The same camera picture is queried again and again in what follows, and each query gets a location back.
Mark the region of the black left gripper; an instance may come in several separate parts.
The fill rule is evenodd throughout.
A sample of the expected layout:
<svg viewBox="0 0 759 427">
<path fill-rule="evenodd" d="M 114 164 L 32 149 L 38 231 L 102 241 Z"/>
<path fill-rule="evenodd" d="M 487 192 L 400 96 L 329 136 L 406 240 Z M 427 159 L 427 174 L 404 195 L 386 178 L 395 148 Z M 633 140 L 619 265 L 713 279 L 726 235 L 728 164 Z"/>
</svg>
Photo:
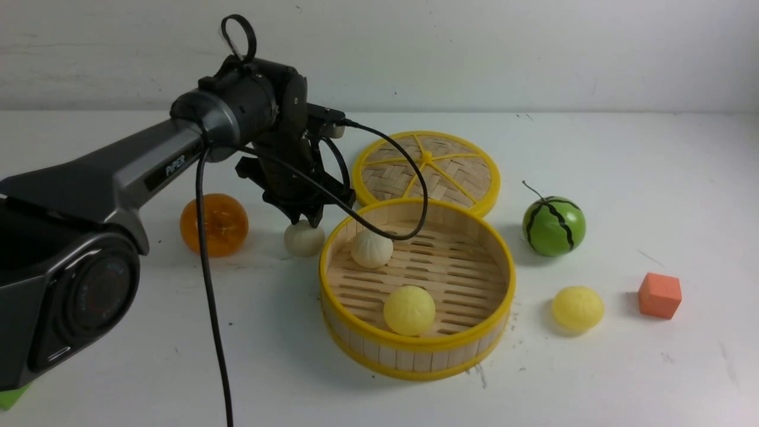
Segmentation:
<svg viewBox="0 0 759 427">
<path fill-rule="evenodd" d="M 264 191 L 264 202 L 282 211 L 290 224 L 296 224 L 304 216 L 311 228 L 317 229 L 324 206 L 345 206 L 352 210 L 356 194 L 345 160 L 333 139 L 311 138 L 307 130 L 295 139 L 274 130 L 240 130 L 239 139 L 241 144 L 252 144 L 252 148 L 241 151 L 254 156 L 238 160 L 235 167 L 238 177 L 255 182 Z M 321 142 L 326 143 L 337 160 L 341 181 L 326 172 Z"/>
</svg>

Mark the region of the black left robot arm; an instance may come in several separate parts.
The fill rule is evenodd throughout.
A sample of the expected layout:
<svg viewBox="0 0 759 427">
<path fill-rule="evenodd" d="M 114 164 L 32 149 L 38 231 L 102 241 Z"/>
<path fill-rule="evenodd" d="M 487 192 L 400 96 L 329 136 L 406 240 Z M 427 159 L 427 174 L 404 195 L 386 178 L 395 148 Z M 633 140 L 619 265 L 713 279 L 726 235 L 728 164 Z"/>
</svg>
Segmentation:
<svg viewBox="0 0 759 427">
<path fill-rule="evenodd" d="M 228 57 L 170 117 L 54 167 L 2 180 L 2 391 L 35 381 L 124 318 L 149 241 L 140 208 L 200 159 L 253 144 L 330 190 L 312 147 L 345 114 L 307 102 L 295 68 Z"/>
</svg>

